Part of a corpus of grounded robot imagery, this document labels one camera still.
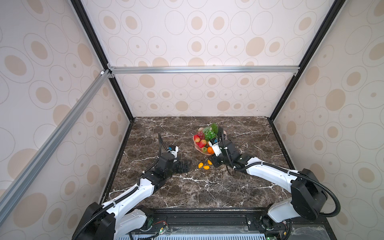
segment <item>orange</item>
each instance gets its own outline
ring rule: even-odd
[[[212,147],[208,147],[208,153],[209,153],[209,154],[213,154],[213,153],[215,153]]]

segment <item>grape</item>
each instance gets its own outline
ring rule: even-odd
[[[216,136],[215,132],[212,129],[205,129],[205,139],[207,141],[211,140]]]
[[[197,135],[199,136],[200,140],[205,139],[205,135],[204,135],[204,133],[202,131],[197,132]]]

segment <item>black cable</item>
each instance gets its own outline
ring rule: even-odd
[[[158,133],[159,136],[159,157],[161,156],[161,135]]]
[[[228,160],[229,160],[229,166],[231,166],[233,168],[233,162],[232,162],[232,158],[231,158],[231,155],[229,154],[228,152],[228,148],[227,146],[225,145],[225,141],[224,141],[224,130],[222,127],[220,127],[220,135],[221,135],[221,141],[223,141],[223,148],[225,150],[225,153],[227,154],[227,157],[228,157]]]
[[[279,167],[279,166],[276,166],[276,165],[273,165],[271,163],[267,163],[267,162],[254,162],[254,163],[251,163],[249,165],[247,165],[246,167],[243,167],[243,168],[240,168],[240,169],[237,169],[237,168],[234,168],[235,171],[239,171],[239,172],[242,172],[252,166],[255,166],[255,165],[266,165],[266,166],[269,166],[269,167],[273,167],[277,170],[280,170],[284,173],[288,173],[288,169],[285,169],[285,168],[282,168],[282,167]],[[331,198],[333,199],[333,201],[335,202],[335,205],[336,205],[336,208],[335,210],[333,210],[333,212],[331,213],[323,213],[323,212],[320,212],[319,215],[320,216],[324,216],[324,217],[334,217],[336,215],[339,214],[340,210],[341,210],[341,205],[340,205],[340,202],[339,200],[337,199],[336,195],[331,191],[329,190],[329,188],[327,188],[326,186],[324,186],[323,184],[319,183],[318,181],[315,181],[313,180],[312,178],[310,177],[307,177],[306,175],[304,174],[299,174],[299,173],[295,173],[295,172],[290,172],[289,173],[290,175],[292,176],[295,176],[295,177],[300,177],[302,179],[305,179],[307,181],[310,181],[312,182],[313,184],[316,184],[317,186],[321,187],[322,189],[324,189],[324,191],[326,191],[330,196]]]
[[[140,176],[137,178],[137,185],[140,185],[140,178],[144,175],[144,173],[146,173],[149,170],[151,170],[157,164],[157,162],[159,161],[159,158],[161,156],[161,145],[162,144],[164,145],[164,143],[163,143],[163,139],[161,138],[161,134],[160,133],[158,133],[158,137],[159,137],[159,154],[157,156],[157,159],[149,168],[147,168],[144,172],[142,172],[140,174]]]
[[[160,137],[160,140],[161,140],[161,144],[163,145],[164,149],[168,152],[169,149],[165,146],[163,139],[161,137]]]
[[[281,240],[287,240],[289,238],[289,236],[291,235],[291,231],[292,231],[292,219],[289,219],[289,229],[288,229],[288,232],[285,235],[285,237],[282,238]]]
[[[139,238],[138,240],[153,240],[155,237],[158,237],[160,234],[156,233],[155,235],[151,237],[146,237],[146,238]]]
[[[119,203],[121,201],[123,201],[124,199],[126,199],[127,197],[131,196],[134,192],[136,192],[136,190],[139,189],[138,186],[136,186],[135,188],[132,189],[132,191],[130,191],[129,193],[127,193],[126,195],[122,196],[121,198],[117,199],[115,201],[115,203]],[[113,203],[109,204],[108,206],[106,206],[105,208],[101,209],[100,211],[96,212],[95,214],[92,215],[91,219],[89,219],[86,223],[84,223],[80,228],[79,230],[77,230],[76,233],[73,234],[73,237],[72,237],[72,240],[76,240],[79,235],[81,234],[82,231],[84,231],[84,229],[89,225],[91,224],[93,221],[95,221],[98,217],[100,217],[103,213],[105,213],[108,209],[110,209],[111,207],[115,206]]]
[[[227,168],[227,172],[228,172],[229,176],[232,176],[232,177],[233,177],[234,174],[232,174],[232,173],[229,172],[228,165],[225,165],[225,167]]]

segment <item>patterned wall panel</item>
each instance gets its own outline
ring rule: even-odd
[[[65,0],[0,7],[0,196],[101,66]]]
[[[292,73],[117,74],[134,116],[270,116]]]
[[[275,121],[297,169],[340,200],[340,240],[384,235],[383,63],[384,1],[350,1]]]
[[[114,66],[295,65],[333,0],[83,0]]]
[[[4,222],[0,240],[71,239],[101,197],[128,123],[107,81]]]

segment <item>black joint housing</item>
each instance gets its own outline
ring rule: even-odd
[[[301,174],[318,181],[316,176],[308,169],[303,169]],[[319,186],[306,179],[297,177],[291,185],[291,204],[300,216],[308,220],[315,220],[327,201],[327,193]]]
[[[75,230],[83,226],[88,222],[92,215],[97,213],[103,208],[103,205],[97,203],[91,203],[85,210],[83,217],[80,219],[80,222]],[[113,239],[115,233],[115,214],[109,214],[105,212],[94,222],[90,223],[84,231],[82,231],[78,237],[81,240],[110,240]]]
[[[159,157],[155,169],[144,173],[142,178],[148,179],[152,183],[154,186],[153,193],[155,193],[164,186],[166,180],[173,174],[189,172],[189,165],[190,163],[181,162],[172,153],[164,152]]]
[[[176,151],[176,145],[169,145],[168,151]]]
[[[273,205],[273,203],[269,204],[263,211],[261,217],[260,217],[260,221],[259,221],[259,224],[262,224],[262,226],[266,229],[266,230],[272,230],[274,229],[275,227],[277,227],[277,223],[275,221],[273,221],[271,219],[271,217],[268,215],[268,211],[269,209],[271,208],[271,206]]]
[[[222,164],[230,166],[230,160],[229,160],[229,157],[227,156],[227,151],[228,151],[228,154],[230,155],[230,157],[234,163],[235,162],[237,163],[237,160],[240,157],[240,153],[236,149],[236,145],[229,139],[226,139],[224,141],[225,141],[225,145],[226,145],[227,149],[224,149],[223,141],[221,141],[218,143],[218,146],[220,147],[220,150],[222,153],[219,156],[212,154],[210,157],[212,165],[214,167],[219,167]]]

